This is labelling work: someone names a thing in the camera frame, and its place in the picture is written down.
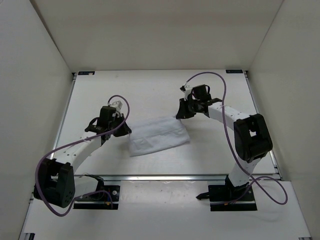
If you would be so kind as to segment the white skirt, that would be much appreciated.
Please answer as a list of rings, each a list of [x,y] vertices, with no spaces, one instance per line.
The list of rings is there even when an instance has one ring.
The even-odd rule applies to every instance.
[[[174,116],[147,119],[129,124],[128,149],[131,157],[157,153],[190,141],[181,120]]]

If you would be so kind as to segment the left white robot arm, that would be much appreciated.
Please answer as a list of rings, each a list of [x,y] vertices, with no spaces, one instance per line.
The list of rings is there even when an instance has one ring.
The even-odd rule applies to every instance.
[[[76,199],[85,196],[99,199],[106,195],[101,177],[93,174],[75,177],[75,173],[111,136],[122,137],[132,132],[121,108],[121,101],[103,106],[99,116],[89,122],[77,142],[61,146],[59,150],[62,152],[57,157],[50,159],[45,156],[39,161],[33,194],[51,211],[54,206],[71,207]]]

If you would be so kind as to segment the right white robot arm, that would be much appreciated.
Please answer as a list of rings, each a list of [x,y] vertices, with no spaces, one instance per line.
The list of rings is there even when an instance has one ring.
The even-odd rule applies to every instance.
[[[177,119],[190,119],[197,113],[219,121],[234,134],[236,164],[226,178],[224,195],[236,200],[242,195],[256,165],[273,149],[273,143],[264,117],[246,114],[223,105],[219,98],[212,98],[210,87],[202,84],[195,87],[183,85],[184,97],[179,99]]]

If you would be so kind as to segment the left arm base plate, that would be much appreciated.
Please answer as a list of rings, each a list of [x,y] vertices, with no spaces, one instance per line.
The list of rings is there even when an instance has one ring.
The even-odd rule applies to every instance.
[[[110,195],[100,192],[76,200],[73,209],[76,210],[118,210],[121,193],[120,185],[104,185],[103,189]]]

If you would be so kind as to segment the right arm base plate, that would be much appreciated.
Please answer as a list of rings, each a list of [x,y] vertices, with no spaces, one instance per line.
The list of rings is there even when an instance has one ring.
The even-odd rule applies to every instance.
[[[207,192],[196,196],[197,200],[209,199],[211,212],[257,211],[257,204],[249,183],[239,187],[230,184],[209,183]]]

